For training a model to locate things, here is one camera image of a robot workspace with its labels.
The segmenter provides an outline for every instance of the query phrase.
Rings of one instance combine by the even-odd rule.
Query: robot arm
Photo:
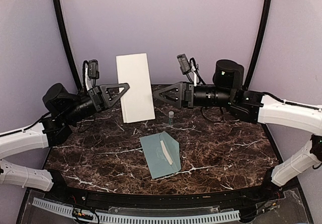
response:
[[[62,180],[54,170],[35,170],[9,163],[3,158],[36,148],[57,146],[64,143],[72,133],[70,125],[107,110],[127,92],[129,85],[100,85],[95,81],[99,77],[98,62],[85,61],[86,94],[68,93],[60,83],[53,85],[43,97],[43,102],[51,114],[43,116],[35,124],[0,133],[0,184],[14,184],[49,191],[53,185]],[[111,89],[123,89],[112,94]]]
[[[188,60],[179,61],[189,72]],[[245,91],[244,68],[231,60],[219,60],[213,85],[194,86],[179,82],[158,90],[154,97],[177,108],[224,107],[237,119],[250,123],[273,123],[311,132],[305,146],[282,164],[268,170],[263,185],[279,189],[289,180],[322,161],[322,105],[307,105],[279,99],[270,93]]]

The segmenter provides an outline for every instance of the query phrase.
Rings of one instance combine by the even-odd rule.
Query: blue-green paper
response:
[[[169,164],[161,145],[163,140],[173,161]],[[145,159],[153,179],[170,175],[181,170],[179,143],[168,133],[162,132],[140,138]]]

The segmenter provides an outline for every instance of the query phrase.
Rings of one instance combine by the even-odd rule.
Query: paper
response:
[[[118,83],[128,83],[130,86],[121,98],[123,121],[130,123],[155,119],[147,55],[117,56],[116,65]]]
[[[140,142],[153,179],[180,171],[179,143],[168,133],[141,137]]]

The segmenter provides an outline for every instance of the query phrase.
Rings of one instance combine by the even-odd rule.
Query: perforated white rail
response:
[[[47,210],[49,212],[73,218],[71,205],[54,203],[48,200],[34,198],[33,206]],[[93,216],[89,211],[83,213]],[[96,212],[100,218],[101,224],[215,224],[225,223],[228,221],[240,220],[239,211],[229,211],[224,213],[216,213],[209,215],[182,216],[182,217],[144,217],[144,216],[125,216],[114,215],[103,212]],[[94,216],[92,223],[97,223],[97,218]]]

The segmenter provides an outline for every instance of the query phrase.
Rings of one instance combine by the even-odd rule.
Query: brown marble surface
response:
[[[278,164],[260,125],[224,114],[222,123],[206,121],[200,108],[175,109],[154,100],[155,120],[124,123],[120,104],[84,120],[80,130],[54,147],[46,169],[57,169],[71,187],[124,194],[196,194],[260,185],[265,171]],[[174,111],[174,125],[167,125]],[[219,120],[218,108],[204,114]],[[166,131],[180,144],[182,169],[151,178],[139,138]]]

